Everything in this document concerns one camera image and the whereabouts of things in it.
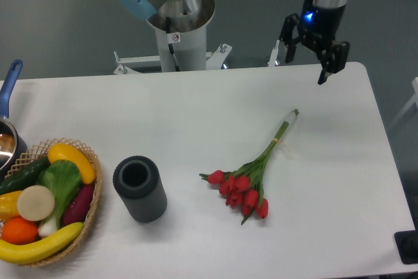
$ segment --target saucepan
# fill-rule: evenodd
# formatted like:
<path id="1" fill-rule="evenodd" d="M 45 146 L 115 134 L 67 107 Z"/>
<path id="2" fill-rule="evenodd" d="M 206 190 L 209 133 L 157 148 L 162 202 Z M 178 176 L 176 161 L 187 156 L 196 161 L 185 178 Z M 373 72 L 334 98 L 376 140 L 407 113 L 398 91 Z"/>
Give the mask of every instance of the saucepan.
<path id="1" fill-rule="evenodd" d="M 8 107 L 13 87 L 22 70 L 23 62 L 14 60 L 0 90 L 0 182 L 20 154 L 26 151 L 26 143 L 8 120 Z"/>

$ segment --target white table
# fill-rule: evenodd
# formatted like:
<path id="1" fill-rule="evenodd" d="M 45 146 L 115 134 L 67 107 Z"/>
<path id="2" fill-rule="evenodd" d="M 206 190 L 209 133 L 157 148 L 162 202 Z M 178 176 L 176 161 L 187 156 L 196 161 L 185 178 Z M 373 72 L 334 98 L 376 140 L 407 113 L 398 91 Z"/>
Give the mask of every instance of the white table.
<path id="1" fill-rule="evenodd" d="M 10 120 L 28 145 L 80 139 L 101 160 L 104 190 L 97 224 L 75 253 L 44 269 L 0 262 L 1 277 L 304 279 L 418 270 L 396 250 L 393 234 L 413 222 L 366 69 L 348 63 L 322 86 L 319 71 L 19 81 Z M 278 148 L 265 173 L 268 218 L 241 226 L 198 174 L 257 157 L 294 108 L 291 151 Z M 148 225 L 130 217 L 111 181 L 132 155 L 156 163 L 169 199 Z"/>

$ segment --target warning sticker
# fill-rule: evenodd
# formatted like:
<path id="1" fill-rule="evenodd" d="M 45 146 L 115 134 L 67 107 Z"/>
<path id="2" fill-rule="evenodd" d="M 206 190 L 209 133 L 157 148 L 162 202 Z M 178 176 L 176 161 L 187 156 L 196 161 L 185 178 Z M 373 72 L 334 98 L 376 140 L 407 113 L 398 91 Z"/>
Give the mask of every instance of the warning sticker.
<path id="1" fill-rule="evenodd" d="M 180 42 L 180 40 L 181 40 L 181 38 L 180 38 L 180 33 L 179 32 L 167 34 L 167 41 L 169 42 L 169 44 L 174 44 L 176 42 Z"/>

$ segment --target tulip bouquet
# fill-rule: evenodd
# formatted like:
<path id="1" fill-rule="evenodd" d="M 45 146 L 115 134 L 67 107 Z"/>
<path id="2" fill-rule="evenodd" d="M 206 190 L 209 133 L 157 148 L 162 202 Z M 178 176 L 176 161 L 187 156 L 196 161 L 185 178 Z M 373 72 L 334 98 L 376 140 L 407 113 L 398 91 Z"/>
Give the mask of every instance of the tulip bouquet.
<path id="1" fill-rule="evenodd" d="M 202 180 L 210 184 L 219 184 L 219 192 L 227 198 L 226 205 L 235 208 L 241 206 L 243 225 L 254 212 L 264 219 L 268 214 L 268 201 L 264 198 L 264 171 L 275 145 L 295 121 L 299 110 L 294 109 L 284 120 L 276 135 L 261 155 L 238 170 L 224 172 L 217 170 L 212 174 L 200 174 Z"/>

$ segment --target wicker basket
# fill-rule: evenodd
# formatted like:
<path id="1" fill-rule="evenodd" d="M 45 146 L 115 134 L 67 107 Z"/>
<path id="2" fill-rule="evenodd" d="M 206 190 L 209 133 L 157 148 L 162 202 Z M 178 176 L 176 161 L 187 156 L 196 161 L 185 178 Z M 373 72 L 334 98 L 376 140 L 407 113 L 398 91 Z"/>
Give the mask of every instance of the wicker basket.
<path id="1" fill-rule="evenodd" d="M 102 177 L 102 170 L 99 163 L 99 159 L 97 155 L 94 154 L 94 151 L 85 145 L 84 143 L 81 143 L 79 140 L 72 140 L 72 139 L 53 139 L 53 140 L 47 140 L 46 142 L 41 142 L 38 145 L 34 145 L 32 148 L 28 148 L 26 153 L 22 153 L 20 155 L 20 158 L 16 160 L 15 164 L 12 166 L 12 168 L 8 171 L 7 176 L 12 176 L 17 170 L 21 169 L 28 163 L 34 161 L 35 159 L 39 158 L 40 156 L 45 156 L 49 150 L 49 148 L 56 144 L 56 143 L 65 143 L 69 144 L 71 146 L 74 146 L 75 148 L 79 149 L 90 161 L 90 163 L 93 165 L 93 168 L 96 172 L 96 180 L 95 180 L 95 187 L 94 187 L 94 194 L 93 194 L 93 200 L 90 204 L 90 210 L 86 216 L 86 220 L 84 221 L 83 229 L 80 233 L 80 235 L 66 248 L 63 250 L 41 260 L 37 261 L 35 263 L 26 264 L 24 266 L 30 266 L 30 267 L 40 267 L 49 265 L 51 263 L 54 263 L 56 261 L 59 261 L 60 259 L 67 256 L 69 253 L 71 253 L 76 247 L 78 247 L 81 243 L 81 241 L 84 239 L 84 237 L 87 235 L 89 229 L 92 226 L 93 219 L 95 217 L 95 213 L 97 210 L 97 205 L 99 204 L 99 198 L 100 194 L 102 192 L 102 183 L 103 183 L 103 177 Z M 0 220 L 0 231 L 3 228 L 4 223 Z"/>

